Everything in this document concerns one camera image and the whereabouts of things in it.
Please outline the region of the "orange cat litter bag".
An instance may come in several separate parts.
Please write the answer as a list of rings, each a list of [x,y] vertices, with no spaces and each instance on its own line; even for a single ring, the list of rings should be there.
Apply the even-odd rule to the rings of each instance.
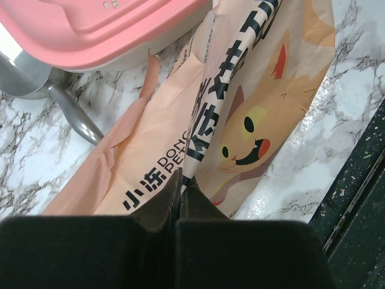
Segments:
[[[218,1],[44,209],[130,214],[180,175],[232,217],[303,119],[334,57],[331,1]]]

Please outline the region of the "silver metal scoop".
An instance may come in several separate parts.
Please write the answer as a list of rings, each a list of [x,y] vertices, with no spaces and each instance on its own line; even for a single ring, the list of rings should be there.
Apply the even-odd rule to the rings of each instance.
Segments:
[[[25,51],[15,55],[1,52],[1,91],[19,99],[52,97],[73,130],[97,145],[103,134],[80,105],[63,89],[68,73],[51,67]]]

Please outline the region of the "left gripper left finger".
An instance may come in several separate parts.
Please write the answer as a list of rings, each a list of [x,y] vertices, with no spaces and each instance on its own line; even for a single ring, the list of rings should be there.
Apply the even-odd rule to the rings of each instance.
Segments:
[[[182,186],[182,169],[176,169],[164,187],[131,217],[146,231],[156,233],[170,222],[174,215],[179,214],[180,189]]]

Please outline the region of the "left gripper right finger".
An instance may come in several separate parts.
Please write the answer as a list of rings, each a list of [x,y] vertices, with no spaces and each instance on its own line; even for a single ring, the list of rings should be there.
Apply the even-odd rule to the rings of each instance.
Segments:
[[[203,194],[195,177],[193,177],[185,191],[181,194],[180,219],[230,220]]]

